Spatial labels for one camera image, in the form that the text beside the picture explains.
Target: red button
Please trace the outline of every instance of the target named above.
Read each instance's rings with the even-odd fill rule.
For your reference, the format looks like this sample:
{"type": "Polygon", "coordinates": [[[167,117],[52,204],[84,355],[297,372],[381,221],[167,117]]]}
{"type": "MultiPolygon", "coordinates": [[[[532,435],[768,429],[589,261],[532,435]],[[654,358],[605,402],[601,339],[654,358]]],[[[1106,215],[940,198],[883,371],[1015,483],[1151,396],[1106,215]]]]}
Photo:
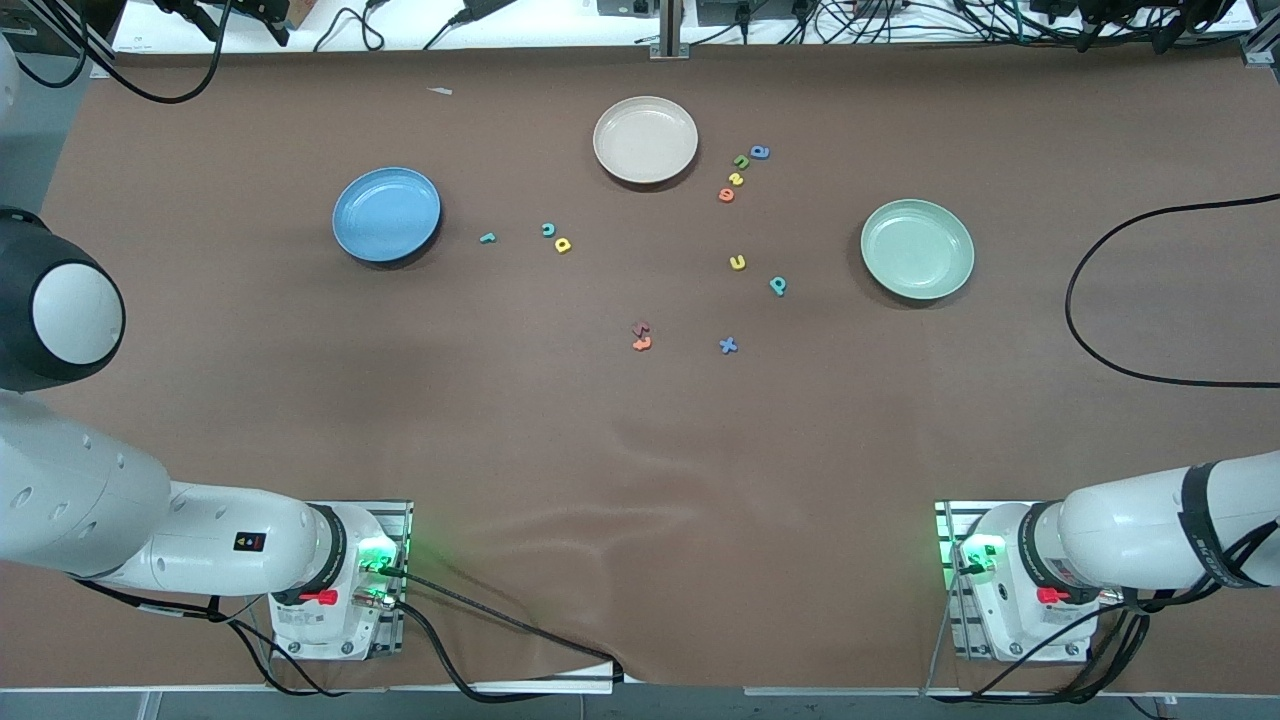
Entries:
{"type": "Polygon", "coordinates": [[[320,592],[307,592],[298,596],[301,600],[314,600],[320,605],[338,605],[338,591],[326,589],[320,592]]]}
{"type": "Polygon", "coordinates": [[[1071,597],[1070,593],[1065,593],[1053,588],[1036,588],[1036,600],[1043,602],[1044,605],[1053,605],[1060,600],[1066,600],[1071,597]]]}

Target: bolt hole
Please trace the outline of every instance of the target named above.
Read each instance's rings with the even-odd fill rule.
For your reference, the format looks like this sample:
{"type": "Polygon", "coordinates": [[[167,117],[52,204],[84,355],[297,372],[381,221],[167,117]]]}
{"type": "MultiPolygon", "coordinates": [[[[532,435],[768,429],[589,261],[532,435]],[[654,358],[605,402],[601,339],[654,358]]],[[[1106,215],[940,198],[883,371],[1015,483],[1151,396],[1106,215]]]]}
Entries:
{"type": "Polygon", "coordinates": [[[9,507],[18,509],[27,505],[27,501],[31,500],[32,492],[35,492],[35,489],[31,486],[22,488],[22,492],[13,496],[13,500],[9,501],[9,507]]]}

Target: black label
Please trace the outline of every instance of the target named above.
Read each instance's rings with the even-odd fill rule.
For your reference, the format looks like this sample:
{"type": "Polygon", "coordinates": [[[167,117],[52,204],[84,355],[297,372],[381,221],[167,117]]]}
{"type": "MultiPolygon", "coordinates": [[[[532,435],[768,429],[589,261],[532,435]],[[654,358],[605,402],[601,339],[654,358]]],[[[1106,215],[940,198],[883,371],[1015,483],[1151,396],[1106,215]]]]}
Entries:
{"type": "Polygon", "coordinates": [[[232,550],[239,552],[262,552],[266,544],[266,533],[236,533],[236,544],[232,550]]]}

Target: brown tabletop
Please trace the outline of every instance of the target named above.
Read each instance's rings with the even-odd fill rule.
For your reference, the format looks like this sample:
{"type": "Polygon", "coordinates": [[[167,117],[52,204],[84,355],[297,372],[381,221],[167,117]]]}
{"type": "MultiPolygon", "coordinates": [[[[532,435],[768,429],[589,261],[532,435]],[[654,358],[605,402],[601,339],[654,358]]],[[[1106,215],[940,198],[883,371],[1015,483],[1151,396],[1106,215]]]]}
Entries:
{"type": "MultiPolygon", "coordinates": [[[[175,108],[99,82],[44,215],[114,274],[128,334],[100,375],[46,397],[182,480],[412,498],[413,569],[644,680],[918,687],[943,601],[934,500],[1060,497],[1277,445],[1280,395],[1124,378],[1061,315],[1075,261],[1112,225],[1280,187],[1280,87],[1215,53],[224,59],[175,108]],[[641,94],[700,131],[696,167],[659,192],[620,187],[591,154],[599,114],[641,94]],[[772,158],[718,202],[756,143],[772,158]],[[430,176],[447,215],[394,272],[330,232],[338,193],[380,165],[430,176]],[[863,269],[861,223],[897,197],[972,231],[956,296],[909,307],[863,269]],[[719,352],[726,336],[737,354],[719,352]]],[[[200,72],[131,74],[177,92],[200,72]]],[[[1277,213],[1133,228],[1082,281],[1082,329],[1152,372],[1280,378],[1277,213]]],[[[5,685],[256,680],[224,629],[0,573],[5,685]]],[[[1280,692],[1271,592],[1161,614],[1116,687],[1280,692]]],[[[468,678],[585,664],[416,602],[468,678]]],[[[936,684],[991,671],[945,659],[936,684]]],[[[443,680],[416,630],[399,657],[319,674],[443,680]]]]}

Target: gray floor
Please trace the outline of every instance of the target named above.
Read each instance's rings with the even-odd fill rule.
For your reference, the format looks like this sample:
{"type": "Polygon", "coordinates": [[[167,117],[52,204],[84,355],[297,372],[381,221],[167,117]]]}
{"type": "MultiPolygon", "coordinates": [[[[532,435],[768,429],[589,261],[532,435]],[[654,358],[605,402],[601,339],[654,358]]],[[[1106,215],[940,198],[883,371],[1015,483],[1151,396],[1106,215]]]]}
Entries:
{"type": "MultiPolygon", "coordinates": [[[[70,61],[32,58],[42,77],[61,77],[70,61]]],[[[45,90],[26,81],[13,115],[0,127],[0,204],[38,211],[67,132],[88,81],[70,88],[45,90]]],[[[157,115],[163,108],[156,108],[157,115]]],[[[1152,701],[1144,707],[1153,710],[1152,701]]],[[[1181,698],[1176,717],[1188,720],[1275,720],[1280,700],[1181,698]]],[[[379,720],[524,719],[524,720],[746,720],[852,719],[878,720],[1142,720],[1120,698],[1098,698],[1088,706],[988,707],[947,706],[901,697],[748,697],[740,688],[675,688],[622,685],[612,696],[564,696],[518,706],[477,706],[454,693],[360,693],[337,700],[289,698],[269,692],[141,693],[0,693],[3,720],[379,720]]]]}

